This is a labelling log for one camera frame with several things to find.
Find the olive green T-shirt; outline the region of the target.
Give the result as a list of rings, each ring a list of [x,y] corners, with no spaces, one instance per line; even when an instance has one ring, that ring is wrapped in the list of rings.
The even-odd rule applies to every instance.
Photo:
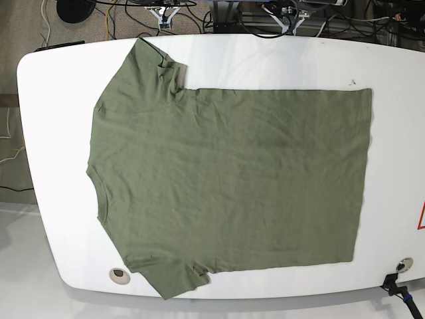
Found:
[[[86,173],[125,266],[163,297],[219,272],[349,263],[373,92],[183,86],[137,40],[93,110]]]

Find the left round table grommet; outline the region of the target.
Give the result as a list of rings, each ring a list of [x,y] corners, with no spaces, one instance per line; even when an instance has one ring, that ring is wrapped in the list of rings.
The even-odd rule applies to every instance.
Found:
[[[113,268],[109,271],[110,279],[119,285],[127,285],[129,284],[131,277],[130,275],[123,269]]]

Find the round table grommet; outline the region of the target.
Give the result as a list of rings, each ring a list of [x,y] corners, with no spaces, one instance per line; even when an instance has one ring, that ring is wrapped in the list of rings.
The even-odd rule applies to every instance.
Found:
[[[119,285],[127,285],[129,284],[131,277],[130,275],[123,269],[113,268],[109,271],[110,279]]]
[[[397,273],[404,273],[410,270],[413,265],[413,259],[411,257],[406,257],[402,259],[396,266]]]

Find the black flat device on floor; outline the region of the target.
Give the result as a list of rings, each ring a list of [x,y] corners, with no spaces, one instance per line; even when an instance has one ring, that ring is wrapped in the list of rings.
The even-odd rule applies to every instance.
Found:
[[[46,51],[46,50],[51,50],[51,49],[59,49],[59,48],[63,48],[63,47],[71,47],[71,46],[83,45],[83,44],[85,44],[85,41],[74,41],[74,42],[70,42],[70,43],[61,43],[61,44],[57,44],[57,45],[39,47],[34,52],[41,52],[41,51]]]

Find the black round stand base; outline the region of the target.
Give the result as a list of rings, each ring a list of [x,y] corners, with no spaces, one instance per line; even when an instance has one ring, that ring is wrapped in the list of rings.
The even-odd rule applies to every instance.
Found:
[[[77,24],[85,21],[94,11],[96,4],[84,0],[58,0],[56,12],[65,23]]]

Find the red triangle sticker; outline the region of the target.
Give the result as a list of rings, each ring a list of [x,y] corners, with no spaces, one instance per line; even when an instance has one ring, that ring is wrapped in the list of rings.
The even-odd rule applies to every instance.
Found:
[[[419,222],[418,222],[418,230],[424,229],[425,225],[424,225],[424,211],[425,211],[425,203],[422,206],[422,210],[421,210],[421,214],[420,214],[420,218],[419,218]]]

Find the right round table grommet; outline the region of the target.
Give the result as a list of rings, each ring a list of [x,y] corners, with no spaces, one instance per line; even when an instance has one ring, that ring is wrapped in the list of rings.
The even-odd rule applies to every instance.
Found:
[[[413,259],[411,257],[406,257],[402,259],[396,266],[397,273],[404,273],[410,270],[413,265]]]

